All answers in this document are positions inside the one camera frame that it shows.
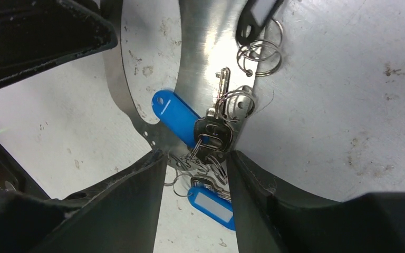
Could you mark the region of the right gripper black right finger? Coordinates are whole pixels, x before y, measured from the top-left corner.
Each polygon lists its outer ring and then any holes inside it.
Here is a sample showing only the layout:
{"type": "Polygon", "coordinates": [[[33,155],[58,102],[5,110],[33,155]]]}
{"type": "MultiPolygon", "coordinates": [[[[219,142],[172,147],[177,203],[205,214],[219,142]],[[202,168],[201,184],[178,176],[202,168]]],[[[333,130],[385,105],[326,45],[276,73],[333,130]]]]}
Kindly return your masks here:
{"type": "Polygon", "coordinates": [[[227,158],[240,252],[405,252],[405,192],[338,202],[302,190],[240,151],[227,158]]]}

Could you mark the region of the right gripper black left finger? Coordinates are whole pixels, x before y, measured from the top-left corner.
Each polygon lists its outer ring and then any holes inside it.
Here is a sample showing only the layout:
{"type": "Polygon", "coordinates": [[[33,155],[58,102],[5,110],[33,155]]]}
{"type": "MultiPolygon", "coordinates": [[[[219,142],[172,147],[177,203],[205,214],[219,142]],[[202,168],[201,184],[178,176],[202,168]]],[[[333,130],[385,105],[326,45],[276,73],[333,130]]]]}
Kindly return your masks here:
{"type": "Polygon", "coordinates": [[[167,155],[155,149],[133,165],[49,204],[64,220],[32,252],[152,252],[167,155]]]}

